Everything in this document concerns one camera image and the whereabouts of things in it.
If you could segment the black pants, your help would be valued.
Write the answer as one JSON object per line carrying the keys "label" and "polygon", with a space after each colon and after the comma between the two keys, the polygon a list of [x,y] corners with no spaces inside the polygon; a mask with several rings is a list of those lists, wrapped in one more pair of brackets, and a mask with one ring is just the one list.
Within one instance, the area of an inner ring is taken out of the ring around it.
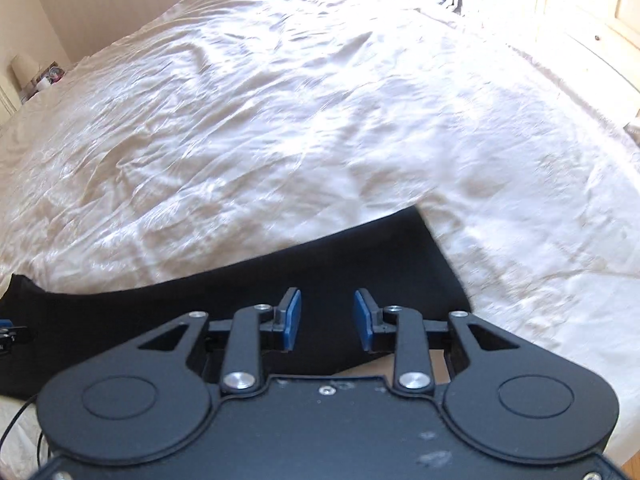
{"label": "black pants", "polygon": [[365,288],[379,306],[408,307],[429,320],[470,310],[454,269],[420,212],[390,216],[305,244],[186,278],[93,295],[47,292],[21,274],[1,298],[1,316],[35,339],[1,360],[1,392],[28,399],[67,367],[191,311],[213,321],[253,304],[277,304],[296,287],[302,317],[293,351],[270,352],[270,373],[332,375],[367,362],[352,304]]}

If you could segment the cream embroidered bedspread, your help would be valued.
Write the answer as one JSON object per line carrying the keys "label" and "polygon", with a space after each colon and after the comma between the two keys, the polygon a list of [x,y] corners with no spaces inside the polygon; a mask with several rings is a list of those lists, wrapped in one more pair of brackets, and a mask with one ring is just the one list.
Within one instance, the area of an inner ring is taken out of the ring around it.
{"label": "cream embroidered bedspread", "polygon": [[410,0],[182,0],[1,129],[1,276],[106,292],[416,205],[489,321],[614,387],[639,448],[639,151]]}

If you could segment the white bedside lamp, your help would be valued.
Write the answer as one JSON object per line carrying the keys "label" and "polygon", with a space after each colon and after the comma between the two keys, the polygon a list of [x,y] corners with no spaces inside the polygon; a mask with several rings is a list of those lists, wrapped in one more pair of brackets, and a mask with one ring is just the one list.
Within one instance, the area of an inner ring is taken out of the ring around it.
{"label": "white bedside lamp", "polygon": [[40,64],[28,54],[17,54],[11,60],[11,68],[20,88],[28,88],[40,74]]}

